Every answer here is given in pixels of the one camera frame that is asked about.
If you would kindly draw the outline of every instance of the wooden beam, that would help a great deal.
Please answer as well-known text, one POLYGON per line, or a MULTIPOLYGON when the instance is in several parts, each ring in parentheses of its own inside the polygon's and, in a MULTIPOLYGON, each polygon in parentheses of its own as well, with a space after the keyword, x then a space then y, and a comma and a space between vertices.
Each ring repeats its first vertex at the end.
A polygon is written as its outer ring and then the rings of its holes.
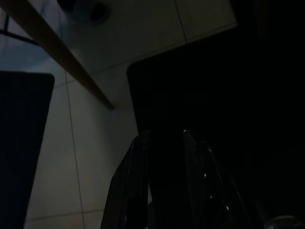
POLYGON ((114 109, 68 47, 27 0, 0 0, 0 7, 104 106, 109 110, 114 109))

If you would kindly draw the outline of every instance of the metal frame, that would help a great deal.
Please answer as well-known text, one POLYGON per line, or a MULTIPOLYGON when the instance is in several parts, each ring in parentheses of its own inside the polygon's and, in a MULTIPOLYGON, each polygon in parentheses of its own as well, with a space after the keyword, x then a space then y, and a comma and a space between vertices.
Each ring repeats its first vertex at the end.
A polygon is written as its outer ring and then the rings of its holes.
POLYGON ((9 29, 9 22, 10 22, 10 17, 9 17, 8 14, 6 14, 5 22, 4 22, 4 29, 3 30, 0 29, 0 34, 3 34, 5 36, 8 36, 8 37, 11 37, 11 38, 23 41, 23 42, 27 42, 27 43, 30 43, 30 44, 38 45, 35 41, 33 41, 33 40, 29 39, 29 38, 22 37, 22 36, 19 36, 19 35, 16 35, 14 33, 9 32, 8 31, 8 29, 9 29))

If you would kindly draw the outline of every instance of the ceiling tile grout line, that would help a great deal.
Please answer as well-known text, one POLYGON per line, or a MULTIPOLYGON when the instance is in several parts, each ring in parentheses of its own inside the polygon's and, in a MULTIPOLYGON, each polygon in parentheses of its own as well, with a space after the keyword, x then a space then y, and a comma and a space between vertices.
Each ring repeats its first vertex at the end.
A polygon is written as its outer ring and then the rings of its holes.
POLYGON ((173 0, 173 2, 175 4, 176 12, 178 14, 178 19, 179 19, 179 23, 180 23, 180 26, 181 26, 181 30, 183 32, 184 40, 185 40, 185 43, 187 44, 187 38, 186 38, 185 31, 184 31, 184 27, 183 27, 183 23, 182 23, 182 19, 181 19, 181 16, 180 16, 180 12, 179 12, 179 9, 178 9, 177 2, 176 2, 176 0, 173 0))
MULTIPOLYGON (((61 40, 62 40, 61 14, 60 14, 58 4, 57 4, 57 12, 58 12, 58 18, 59 18, 59 27, 60 27, 60 31, 61 31, 61 40)), ((69 105, 69 113, 70 113, 70 124, 71 124, 72 140, 73 140, 74 159, 75 159, 75 166, 76 166, 77 185, 78 185, 78 191, 79 191, 79 194, 80 194, 80 202, 81 202, 82 226, 83 226, 83 229, 85 229, 85 219, 84 219, 84 213, 83 213, 83 208, 82 208, 82 200, 81 200, 80 177, 79 177, 79 174, 78 174, 78 167, 77 167, 77 160, 76 160, 75 141, 74 141, 74 132, 73 132, 73 124, 72 124, 69 87, 68 87, 68 82, 67 82, 67 71, 66 70, 65 70, 65 80, 66 80, 66 87, 67 87, 67 94, 68 94, 68 105, 69 105)))
MULTIPOLYGON (((104 211, 104 208, 98 209, 98 210, 84 211, 83 214, 95 213, 95 212, 100 212, 100 211, 104 211)), ((49 218, 56 218, 56 217, 65 217, 65 216, 72 216, 72 215, 79 215, 79 214, 81 214, 81 212, 73 212, 73 213, 66 213, 66 214, 59 214, 59 215, 52 215, 52 216, 30 218, 30 219, 27 219, 26 221, 30 222, 30 221, 35 221, 35 220, 42 220, 42 219, 49 219, 49 218)))
MULTIPOLYGON (((143 55, 140 55, 140 56, 136 56, 136 57, 131 58, 131 59, 128 59, 128 60, 126 60, 126 61, 122 61, 122 62, 120 62, 120 63, 116 63, 116 64, 114 64, 114 65, 111 65, 111 66, 109 66, 109 67, 107 67, 107 68, 104 68, 104 69, 102 69, 102 70, 99 70, 99 71, 90 73, 90 76, 91 76, 91 77, 94 77, 94 75, 97 75, 97 74, 99 74, 99 73, 102 73, 102 72, 107 71, 107 70, 110 70, 110 69, 113 69, 113 68, 115 68, 115 67, 117 67, 117 66, 120 66, 120 65, 122 65, 122 64, 129 63, 129 62, 133 62, 133 61, 136 62, 136 61, 144 60, 145 58, 150 58, 150 57, 152 57, 154 54, 156 54, 156 55, 161 54, 160 51, 163 51, 163 50, 170 51, 170 50, 172 50, 171 48, 175 49, 175 48, 184 46, 185 44, 186 44, 185 41, 180 41, 180 42, 177 42, 177 43, 175 43, 175 44, 173 44, 173 45, 165 46, 165 47, 160 48, 160 49, 157 49, 157 50, 155 50, 155 51, 148 52, 148 53, 143 54, 143 55)), ((67 83, 72 83, 72 82, 75 82, 75 81, 76 81, 76 80, 73 78, 72 80, 68 81, 67 83)))
POLYGON ((65 216, 78 215, 78 214, 81 214, 81 212, 73 212, 73 213, 66 213, 66 214, 59 214, 59 215, 52 215, 52 216, 30 218, 30 219, 26 219, 26 222, 41 220, 41 219, 56 218, 56 217, 65 217, 65 216))
POLYGON ((196 36, 193 36, 192 38, 189 38, 188 39, 188 42, 196 42, 200 39, 204 39, 204 38, 207 38, 209 36, 213 36, 213 35, 216 35, 218 33, 221 33, 221 32, 224 32, 224 31, 227 31, 229 29, 233 29, 235 28, 236 26, 238 26, 237 22, 231 22, 227 25, 224 25, 224 26, 220 26, 212 31, 208 31, 208 32, 203 32, 199 35, 196 35, 196 36))
POLYGON ((69 104, 69 112, 70 112, 70 123, 71 123, 71 131, 72 131, 72 140, 73 140, 73 148, 74 148, 74 158, 75 158, 75 165, 76 165, 76 175, 77 175, 77 184, 78 184, 78 191, 80 194, 80 201, 81 201, 81 217, 82 217, 82 224, 83 229, 85 229, 85 219, 84 219, 84 213, 82 208, 82 200, 81 200, 81 186, 80 186, 80 177, 78 173, 78 166, 77 166, 77 160, 76 160, 76 151, 75 151, 75 141, 74 141, 74 132, 73 132, 73 125, 72 125, 72 114, 71 114, 71 106, 70 106, 70 96, 69 96, 69 87, 67 86, 67 94, 68 94, 68 104, 69 104))
POLYGON ((89 211, 84 211, 84 214, 88 214, 88 213, 94 213, 94 212, 99 212, 99 211, 104 211, 105 209, 98 209, 98 210, 89 210, 89 211))

